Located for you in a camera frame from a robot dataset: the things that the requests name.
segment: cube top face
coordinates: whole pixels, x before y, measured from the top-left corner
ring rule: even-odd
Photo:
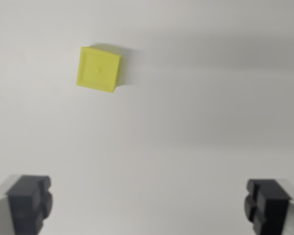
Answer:
[[[118,83],[121,55],[82,47],[77,85],[105,92],[114,92]]]

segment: white surface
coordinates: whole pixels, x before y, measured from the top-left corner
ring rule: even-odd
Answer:
[[[81,46],[127,85],[75,85]],[[294,0],[0,0],[0,181],[49,174],[41,235],[252,235],[249,178],[294,184]]]

